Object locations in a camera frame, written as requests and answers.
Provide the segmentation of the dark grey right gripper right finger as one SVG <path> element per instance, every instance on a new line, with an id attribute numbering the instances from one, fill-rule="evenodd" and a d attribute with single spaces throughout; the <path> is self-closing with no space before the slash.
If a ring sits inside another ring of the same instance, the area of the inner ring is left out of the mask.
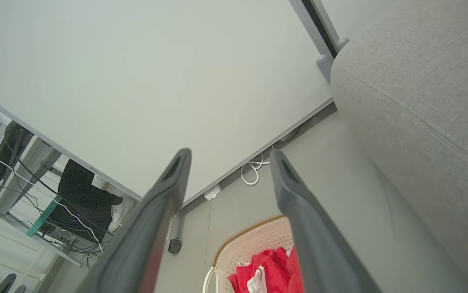
<path id="1" fill-rule="evenodd" d="M 292 228 L 307 293 L 379 293 L 356 252 L 280 150 L 270 152 L 278 208 Z"/>

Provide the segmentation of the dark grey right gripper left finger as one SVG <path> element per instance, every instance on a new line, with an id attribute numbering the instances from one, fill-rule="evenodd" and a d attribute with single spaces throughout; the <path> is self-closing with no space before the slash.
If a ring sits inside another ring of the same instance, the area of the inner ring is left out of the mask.
<path id="1" fill-rule="evenodd" d="M 176 152 L 81 282 L 78 293 L 152 293 L 171 219 L 181 208 L 192 153 Z"/>

